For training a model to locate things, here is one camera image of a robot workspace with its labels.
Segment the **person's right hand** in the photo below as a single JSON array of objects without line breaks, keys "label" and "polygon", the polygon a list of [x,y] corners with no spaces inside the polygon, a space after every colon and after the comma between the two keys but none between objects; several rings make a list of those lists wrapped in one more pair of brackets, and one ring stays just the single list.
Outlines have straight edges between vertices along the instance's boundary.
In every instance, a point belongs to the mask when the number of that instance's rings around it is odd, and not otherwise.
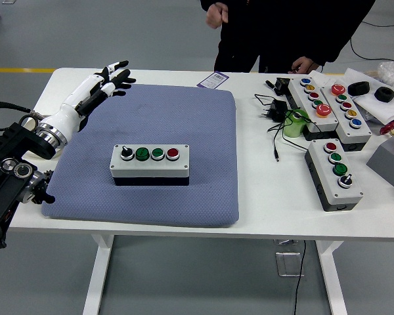
[{"label": "person's right hand", "polygon": [[210,28],[217,29],[228,22],[229,8],[226,4],[216,2],[209,6],[206,13],[206,24]]}]

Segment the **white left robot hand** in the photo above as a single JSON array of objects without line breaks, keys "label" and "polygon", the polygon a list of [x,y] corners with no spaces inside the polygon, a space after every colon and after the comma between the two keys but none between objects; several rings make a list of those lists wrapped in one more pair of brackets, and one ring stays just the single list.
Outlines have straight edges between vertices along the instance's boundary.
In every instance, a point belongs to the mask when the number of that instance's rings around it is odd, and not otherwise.
[{"label": "white left robot hand", "polygon": [[57,113],[42,119],[35,133],[49,133],[59,142],[68,142],[72,135],[81,130],[83,121],[114,95],[124,95],[135,79],[130,78],[127,60],[104,67],[101,72],[88,76],[60,105]]}]

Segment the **person's left hand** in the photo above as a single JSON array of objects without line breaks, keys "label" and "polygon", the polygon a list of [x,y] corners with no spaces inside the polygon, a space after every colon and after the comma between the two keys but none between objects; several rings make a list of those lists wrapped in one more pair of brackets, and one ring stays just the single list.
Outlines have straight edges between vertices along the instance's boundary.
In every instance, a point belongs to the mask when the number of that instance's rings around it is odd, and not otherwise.
[{"label": "person's left hand", "polygon": [[290,73],[309,74],[311,71],[317,70],[319,67],[320,65],[311,60],[310,58],[302,56],[293,62]]}]

